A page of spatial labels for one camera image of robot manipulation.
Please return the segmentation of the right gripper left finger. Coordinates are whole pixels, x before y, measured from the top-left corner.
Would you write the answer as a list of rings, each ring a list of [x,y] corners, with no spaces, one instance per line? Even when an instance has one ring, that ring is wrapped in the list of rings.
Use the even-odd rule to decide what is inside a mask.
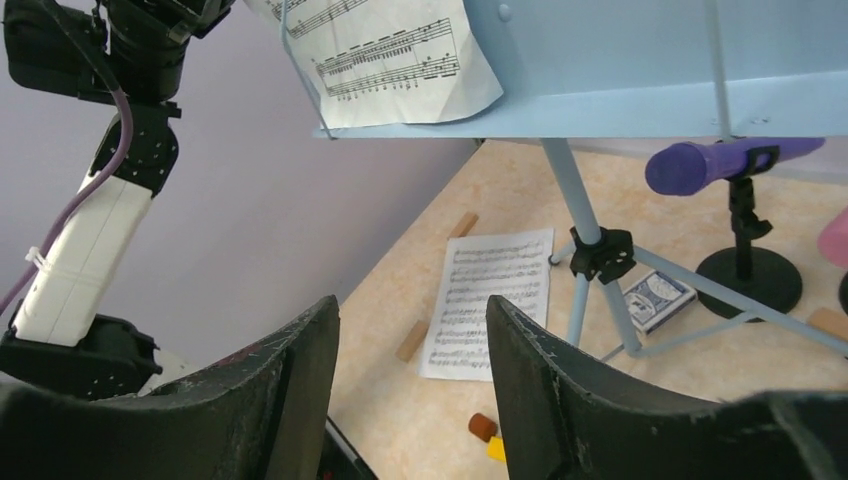
[[[339,344],[326,296],[283,328],[144,396],[1,388],[5,479],[313,479]]]

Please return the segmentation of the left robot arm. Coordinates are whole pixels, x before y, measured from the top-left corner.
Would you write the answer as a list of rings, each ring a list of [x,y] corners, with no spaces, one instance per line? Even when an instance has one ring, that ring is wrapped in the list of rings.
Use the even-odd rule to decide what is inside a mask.
[[[179,155],[171,120],[189,42],[231,11],[228,1],[8,1],[3,36],[20,86],[113,104],[78,192],[4,296],[4,373],[88,401],[144,395],[190,369],[130,322],[98,309]]]

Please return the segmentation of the light blue music stand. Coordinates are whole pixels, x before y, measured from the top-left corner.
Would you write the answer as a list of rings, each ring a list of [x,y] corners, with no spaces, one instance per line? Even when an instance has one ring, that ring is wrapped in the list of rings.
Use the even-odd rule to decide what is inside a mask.
[[[833,137],[847,132],[843,1],[461,1],[503,89],[469,118],[328,130],[336,138],[538,139],[574,221],[552,263],[577,256],[566,339],[580,340],[590,269],[599,267],[622,342],[646,354],[618,279],[643,264],[738,309],[845,353],[820,332],[602,229],[574,138]]]

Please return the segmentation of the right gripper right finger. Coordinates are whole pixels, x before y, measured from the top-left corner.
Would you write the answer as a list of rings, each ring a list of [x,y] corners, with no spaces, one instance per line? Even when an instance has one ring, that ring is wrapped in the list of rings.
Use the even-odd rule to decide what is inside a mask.
[[[673,392],[488,299],[490,364],[513,479],[843,479],[847,396],[766,391],[730,402]]]

